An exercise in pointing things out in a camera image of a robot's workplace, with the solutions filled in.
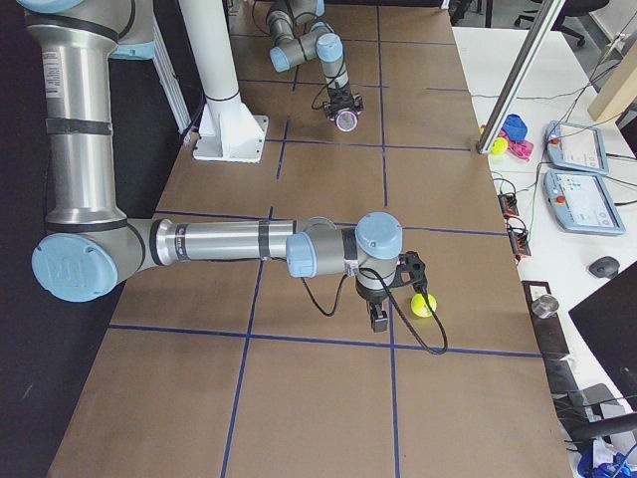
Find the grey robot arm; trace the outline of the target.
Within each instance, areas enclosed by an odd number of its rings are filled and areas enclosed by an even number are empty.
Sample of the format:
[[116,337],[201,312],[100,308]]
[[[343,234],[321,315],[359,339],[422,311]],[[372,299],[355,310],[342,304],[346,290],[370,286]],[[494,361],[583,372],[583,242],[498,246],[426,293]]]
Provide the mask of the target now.
[[320,60],[328,94],[325,115],[332,121],[346,114],[356,118],[363,111],[362,95],[351,91],[343,44],[333,27],[319,19],[323,14],[322,1],[274,2],[266,16],[274,41],[270,59],[279,73]]
[[[45,213],[46,236],[32,254],[41,286],[68,302],[108,294],[135,273],[177,262],[286,260],[292,277],[355,277],[371,328],[384,332],[382,303],[401,287],[406,263],[402,228],[390,214],[371,212],[355,227],[308,221],[173,223],[128,219],[116,204],[108,59],[154,54],[153,1],[16,1],[42,51],[47,134],[52,149],[55,208]],[[178,1],[203,87],[198,160],[259,162],[269,119],[242,102],[222,1]],[[266,24],[275,70],[321,62],[326,115],[343,132],[357,126],[362,98],[353,95],[339,36],[317,19],[323,1],[274,1]]]

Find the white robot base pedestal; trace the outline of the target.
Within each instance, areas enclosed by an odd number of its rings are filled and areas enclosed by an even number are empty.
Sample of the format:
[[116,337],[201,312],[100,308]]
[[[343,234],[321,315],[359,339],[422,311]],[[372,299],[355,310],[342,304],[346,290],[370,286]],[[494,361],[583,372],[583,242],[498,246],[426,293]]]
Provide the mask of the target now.
[[242,102],[222,3],[184,0],[179,6],[206,101],[194,157],[258,162],[269,120]]

